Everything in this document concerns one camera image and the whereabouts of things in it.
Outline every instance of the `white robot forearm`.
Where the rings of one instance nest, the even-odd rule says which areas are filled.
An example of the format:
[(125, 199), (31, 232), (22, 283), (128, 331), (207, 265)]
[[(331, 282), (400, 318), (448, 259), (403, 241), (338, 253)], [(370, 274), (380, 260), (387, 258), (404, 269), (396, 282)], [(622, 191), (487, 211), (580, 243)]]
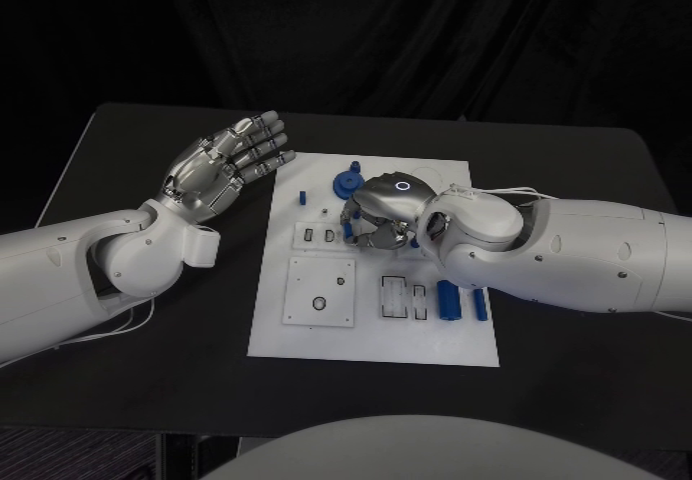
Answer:
[(547, 198), (514, 207), (459, 186), (435, 195), (400, 173), (370, 179), (345, 210), (376, 218), (377, 230), (399, 230), (391, 245), (412, 231), (442, 276), (464, 288), (491, 287), (589, 312), (692, 311), (686, 217), (588, 200)]
[[(159, 295), (182, 263), (213, 266), (218, 215), (243, 185), (295, 158), (259, 160), (286, 141), (275, 112), (198, 139), (174, 160), (161, 191), (122, 210), (0, 236), (0, 363), (54, 345)], [(94, 291), (92, 255), (113, 293)]]

